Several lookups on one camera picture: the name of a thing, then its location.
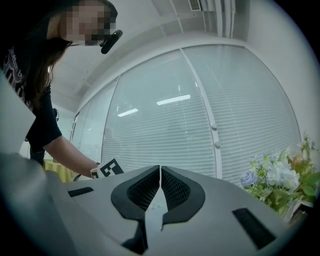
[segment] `white roller blind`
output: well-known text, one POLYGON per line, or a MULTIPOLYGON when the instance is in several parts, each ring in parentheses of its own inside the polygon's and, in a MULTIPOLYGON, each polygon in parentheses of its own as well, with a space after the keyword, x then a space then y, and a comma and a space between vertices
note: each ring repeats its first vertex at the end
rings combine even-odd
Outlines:
POLYGON ((222 178, 238 184, 248 158, 300 140, 281 86, 251 52, 216 45, 184 49, 211 105, 221 145, 222 178))
POLYGON ((80 140, 81 140, 81 134, 84 128, 84 123, 87 115, 87 111, 90 105, 90 101, 86 103, 83 108, 81 108, 78 116, 76 117, 76 123, 73 131, 73 136, 71 138, 71 143, 77 148, 80 148, 80 140))
POLYGON ((102 161, 125 171, 168 165, 216 176, 208 115, 180 51, 121 75, 106 120, 102 161))
POLYGON ((101 162, 101 149, 107 114, 117 80, 108 84, 92 98, 84 120, 79 150, 88 158, 99 163, 101 162))

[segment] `ceiling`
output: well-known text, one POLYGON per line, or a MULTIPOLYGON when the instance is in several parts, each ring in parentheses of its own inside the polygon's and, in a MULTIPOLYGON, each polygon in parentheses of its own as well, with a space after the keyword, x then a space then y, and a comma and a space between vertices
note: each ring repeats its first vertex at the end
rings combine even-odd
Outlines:
MULTIPOLYGON (((64 106, 61 102, 73 101, 73 105, 79 104, 85 92, 108 68, 135 49, 182 32, 217 33, 216 13, 191 11, 188 0, 171 0, 173 5, 170 0, 110 1, 118 11, 116 28, 123 31, 121 39, 108 54, 102 54, 100 46, 69 47, 54 68, 51 90, 57 95, 64 95, 65 99, 52 97, 52 102, 58 100, 61 107, 70 111, 76 111, 77 107, 70 107, 70 103, 64 106)), ((241 15, 242 12, 236 12, 235 28, 241 27, 243 23, 241 15)))

